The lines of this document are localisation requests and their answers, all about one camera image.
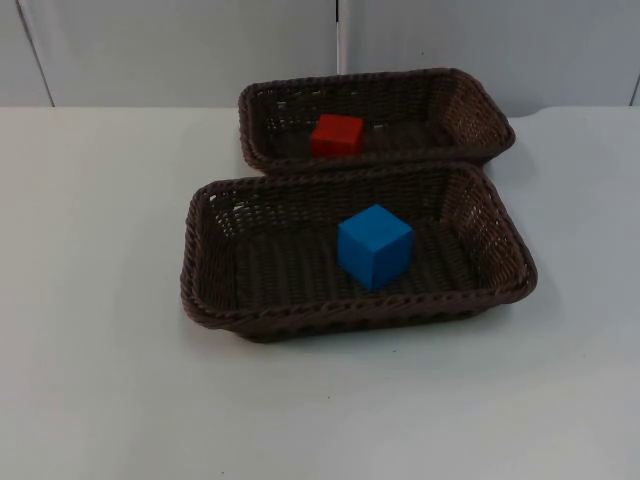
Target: red cube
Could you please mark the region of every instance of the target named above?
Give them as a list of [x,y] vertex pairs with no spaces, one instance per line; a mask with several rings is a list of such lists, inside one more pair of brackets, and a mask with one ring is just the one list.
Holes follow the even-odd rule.
[[362,153],[364,120],[344,115],[320,115],[311,134],[314,157],[338,157]]

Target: toy block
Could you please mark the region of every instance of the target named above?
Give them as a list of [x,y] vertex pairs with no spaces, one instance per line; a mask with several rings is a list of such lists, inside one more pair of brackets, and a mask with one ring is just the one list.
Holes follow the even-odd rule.
[[338,226],[338,263],[368,290],[377,290],[409,269],[413,229],[380,205]]
[[364,120],[344,115],[320,115],[311,134],[314,157],[337,157],[362,153]]

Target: white table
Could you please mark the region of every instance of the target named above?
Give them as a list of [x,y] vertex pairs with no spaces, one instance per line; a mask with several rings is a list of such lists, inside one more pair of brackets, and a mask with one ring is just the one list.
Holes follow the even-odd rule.
[[178,295],[192,193],[250,173],[235,111],[0,110],[2,478],[640,478],[640,109],[513,125],[532,296],[265,346]]

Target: blue cube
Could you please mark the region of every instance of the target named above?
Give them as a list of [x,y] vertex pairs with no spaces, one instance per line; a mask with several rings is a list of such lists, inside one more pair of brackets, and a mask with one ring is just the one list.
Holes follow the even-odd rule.
[[409,269],[413,229],[380,205],[338,226],[338,262],[369,290],[377,290]]

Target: basket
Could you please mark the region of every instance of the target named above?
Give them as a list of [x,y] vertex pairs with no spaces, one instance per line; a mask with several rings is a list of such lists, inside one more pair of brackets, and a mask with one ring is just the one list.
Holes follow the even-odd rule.
[[[380,203],[414,228],[409,272],[371,293],[336,259],[339,222]],[[536,269],[477,168],[247,178],[196,192],[182,302],[208,328],[257,342],[468,316],[527,296]]]
[[[430,159],[482,166],[515,141],[482,85],[455,69],[254,84],[239,110],[244,158],[271,174]],[[312,158],[311,132],[323,113],[363,118],[364,153]]]

